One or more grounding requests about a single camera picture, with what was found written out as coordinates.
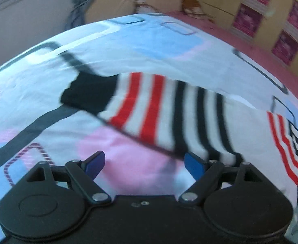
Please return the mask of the orange white far pillow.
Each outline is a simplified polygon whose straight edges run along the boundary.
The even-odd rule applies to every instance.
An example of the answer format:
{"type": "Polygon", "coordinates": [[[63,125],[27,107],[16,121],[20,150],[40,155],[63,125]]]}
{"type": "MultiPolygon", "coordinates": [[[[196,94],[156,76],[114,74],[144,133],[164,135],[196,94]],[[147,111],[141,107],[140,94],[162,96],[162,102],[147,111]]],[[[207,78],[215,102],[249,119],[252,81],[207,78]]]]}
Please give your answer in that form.
{"type": "Polygon", "coordinates": [[[197,0],[181,0],[181,9],[187,16],[192,18],[199,19],[207,16],[197,0]]]}

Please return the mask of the cream built-in wardrobe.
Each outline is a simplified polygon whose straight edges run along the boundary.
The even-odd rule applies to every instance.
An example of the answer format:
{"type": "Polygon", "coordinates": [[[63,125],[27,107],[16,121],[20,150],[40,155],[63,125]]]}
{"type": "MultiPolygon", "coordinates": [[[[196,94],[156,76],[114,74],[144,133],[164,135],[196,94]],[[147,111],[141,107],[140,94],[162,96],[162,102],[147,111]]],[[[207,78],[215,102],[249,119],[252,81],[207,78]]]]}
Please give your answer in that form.
{"type": "Polygon", "coordinates": [[[269,52],[298,77],[298,0],[198,0],[220,28],[269,52]]]}

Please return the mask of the orange white near pillow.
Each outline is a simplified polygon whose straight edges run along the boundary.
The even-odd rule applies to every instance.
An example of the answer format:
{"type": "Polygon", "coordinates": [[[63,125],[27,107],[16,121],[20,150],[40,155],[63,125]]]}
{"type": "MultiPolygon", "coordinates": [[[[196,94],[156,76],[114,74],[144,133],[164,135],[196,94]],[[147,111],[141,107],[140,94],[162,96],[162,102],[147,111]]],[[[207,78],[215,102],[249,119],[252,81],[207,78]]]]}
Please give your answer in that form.
{"type": "Polygon", "coordinates": [[[152,5],[149,5],[145,0],[134,0],[134,13],[160,13],[160,10],[152,5]]]}

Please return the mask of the orange white pillow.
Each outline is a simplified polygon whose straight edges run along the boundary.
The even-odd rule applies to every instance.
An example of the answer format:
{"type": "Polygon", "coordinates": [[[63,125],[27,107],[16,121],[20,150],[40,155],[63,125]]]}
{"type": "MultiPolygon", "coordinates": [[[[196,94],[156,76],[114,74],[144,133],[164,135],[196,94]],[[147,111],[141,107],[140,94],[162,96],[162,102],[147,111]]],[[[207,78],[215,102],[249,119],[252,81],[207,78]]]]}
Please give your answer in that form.
{"type": "Polygon", "coordinates": [[[181,0],[181,9],[187,16],[192,18],[199,19],[207,16],[197,0],[181,0]]]}
{"type": "Polygon", "coordinates": [[[145,0],[134,0],[134,13],[160,13],[160,10],[152,5],[149,5],[145,0]]]}

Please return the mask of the striped white black red sweater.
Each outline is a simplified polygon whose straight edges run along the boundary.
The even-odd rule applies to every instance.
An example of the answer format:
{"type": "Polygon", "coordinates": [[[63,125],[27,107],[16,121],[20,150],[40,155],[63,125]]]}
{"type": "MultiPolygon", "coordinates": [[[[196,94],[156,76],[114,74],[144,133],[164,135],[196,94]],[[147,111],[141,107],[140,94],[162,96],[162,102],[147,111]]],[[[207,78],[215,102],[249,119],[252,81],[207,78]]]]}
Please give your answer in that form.
{"type": "Polygon", "coordinates": [[[61,102],[97,116],[139,141],[228,166],[254,164],[289,198],[287,237],[298,243],[298,109],[273,99],[263,111],[205,88],[146,73],[85,72],[61,102]]]}

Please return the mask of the patterned white blue bedsheet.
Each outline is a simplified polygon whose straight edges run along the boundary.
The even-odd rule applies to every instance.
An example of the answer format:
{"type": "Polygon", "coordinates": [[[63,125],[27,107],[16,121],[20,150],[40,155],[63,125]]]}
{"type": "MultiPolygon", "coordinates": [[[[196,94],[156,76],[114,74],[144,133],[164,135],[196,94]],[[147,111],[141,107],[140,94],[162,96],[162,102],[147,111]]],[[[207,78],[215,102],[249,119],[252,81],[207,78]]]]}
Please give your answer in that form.
{"type": "Polygon", "coordinates": [[[298,79],[182,16],[0,67],[0,243],[298,243],[298,79]]]}

